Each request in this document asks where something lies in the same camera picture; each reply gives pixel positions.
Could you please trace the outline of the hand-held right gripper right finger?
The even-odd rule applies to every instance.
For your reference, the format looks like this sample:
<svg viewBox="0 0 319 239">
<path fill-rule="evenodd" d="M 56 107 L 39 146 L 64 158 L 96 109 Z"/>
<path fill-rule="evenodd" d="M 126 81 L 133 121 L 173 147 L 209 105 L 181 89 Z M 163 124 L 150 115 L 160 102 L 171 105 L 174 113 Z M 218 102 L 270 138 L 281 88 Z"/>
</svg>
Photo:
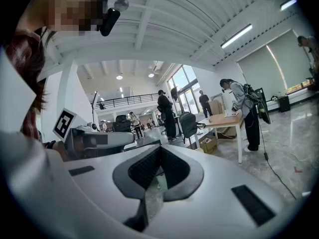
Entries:
<svg viewBox="0 0 319 239">
<path fill-rule="evenodd" d="M 246 186 L 271 210 L 267 219 L 274 229 L 276 217 L 288 202 L 264 181 L 227 159 L 166 145 L 165 149 L 197 161 L 204 177 L 187 199 L 165 202 L 149 224 L 149 235 L 159 239 L 257 239 L 265 236 L 249 214 L 256 212 L 250 195 L 237 197 L 232 188 Z"/>
</svg>

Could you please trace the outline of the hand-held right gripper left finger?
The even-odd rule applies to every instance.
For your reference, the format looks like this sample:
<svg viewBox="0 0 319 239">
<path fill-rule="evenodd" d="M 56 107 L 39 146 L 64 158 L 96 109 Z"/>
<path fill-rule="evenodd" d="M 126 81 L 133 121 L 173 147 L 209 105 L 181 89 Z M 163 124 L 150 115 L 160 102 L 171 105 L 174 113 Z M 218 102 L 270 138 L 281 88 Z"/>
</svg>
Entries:
<svg viewBox="0 0 319 239">
<path fill-rule="evenodd" d="M 159 145 L 147 145 L 114 155 L 66 162 L 72 179 L 80 190 L 108 218 L 117 230 L 147 234 L 149 224 L 146 207 L 146 191 L 151 185 L 158 167 L 153 152 Z"/>
</svg>

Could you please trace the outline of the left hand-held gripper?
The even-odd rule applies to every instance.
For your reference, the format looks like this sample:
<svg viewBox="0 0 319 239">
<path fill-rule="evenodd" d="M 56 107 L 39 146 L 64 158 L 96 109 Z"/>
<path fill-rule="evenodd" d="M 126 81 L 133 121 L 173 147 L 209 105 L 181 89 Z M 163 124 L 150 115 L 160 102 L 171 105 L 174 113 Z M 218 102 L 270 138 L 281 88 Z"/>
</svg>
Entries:
<svg viewBox="0 0 319 239">
<path fill-rule="evenodd" d="M 131 132 L 99 132 L 92 122 L 86 122 L 76 113 L 64 108 L 53 133 L 60 139 L 52 144 L 63 161 L 74 161 L 107 156 L 124 151 L 135 142 Z"/>
</svg>

